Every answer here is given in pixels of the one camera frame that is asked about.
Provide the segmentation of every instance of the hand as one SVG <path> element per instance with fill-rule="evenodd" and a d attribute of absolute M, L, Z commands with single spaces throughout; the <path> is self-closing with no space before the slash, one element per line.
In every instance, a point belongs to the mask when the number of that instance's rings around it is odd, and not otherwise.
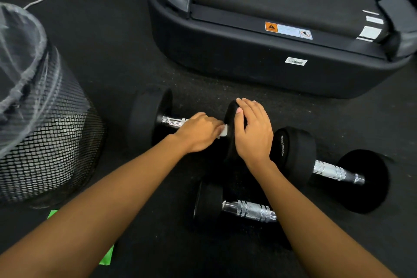
<path fill-rule="evenodd" d="M 235 115 L 235 144 L 237 153 L 246 165 L 268 162 L 271 152 L 272 132 L 271 122 L 263 106 L 246 98 L 237 98 L 239 105 Z M 247 126 L 243 125 L 243 116 Z"/>
<path fill-rule="evenodd" d="M 187 146 L 188 153 L 200 152 L 209 147 L 224 129 L 223 121 L 196 113 L 178 129 L 175 136 Z"/>

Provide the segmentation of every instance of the left hand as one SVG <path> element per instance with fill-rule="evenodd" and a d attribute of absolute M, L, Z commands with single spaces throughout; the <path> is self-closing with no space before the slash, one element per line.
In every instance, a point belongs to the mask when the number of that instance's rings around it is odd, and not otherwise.
<path fill-rule="evenodd" d="M 174 135 L 186 144 L 188 153 L 193 153 L 209 147 L 223 129 L 223 121 L 199 112 L 190 117 Z"/>

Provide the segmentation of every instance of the orange warning label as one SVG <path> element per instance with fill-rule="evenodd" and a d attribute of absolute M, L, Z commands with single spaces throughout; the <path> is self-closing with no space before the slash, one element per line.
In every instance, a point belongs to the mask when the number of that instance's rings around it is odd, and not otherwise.
<path fill-rule="evenodd" d="M 278 26 L 276 23 L 265 21 L 265 30 L 278 33 Z"/>

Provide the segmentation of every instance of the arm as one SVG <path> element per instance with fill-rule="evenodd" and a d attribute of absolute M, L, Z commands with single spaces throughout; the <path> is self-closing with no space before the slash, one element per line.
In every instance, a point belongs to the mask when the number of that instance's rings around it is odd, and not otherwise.
<path fill-rule="evenodd" d="M 222 121 L 197 113 L 4 252 L 0 276 L 87 277 L 177 162 L 207 148 L 223 128 Z"/>
<path fill-rule="evenodd" d="M 273 132 L 256 101 L 237 99 L 238 154 L 261 185 L 301 264 L 311 277 L 395 277 L 298 191 L 269 159 Z M 247 126 L 243 127 L 243 115 Z"/>

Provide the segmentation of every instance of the forearm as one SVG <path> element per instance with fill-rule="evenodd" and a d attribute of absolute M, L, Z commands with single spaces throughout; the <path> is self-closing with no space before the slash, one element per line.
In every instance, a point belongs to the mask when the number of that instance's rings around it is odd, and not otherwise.
<path fill-rule="evenodd" d="M 248 167 L 311 277 L 395 277 L 298 191 L 274 163 Z"/>
<path fill-rule="evenodd" d="M 186 153 L 169 135 L 107 175 L 1 255 L 2 276 L 88 276 Z"/>

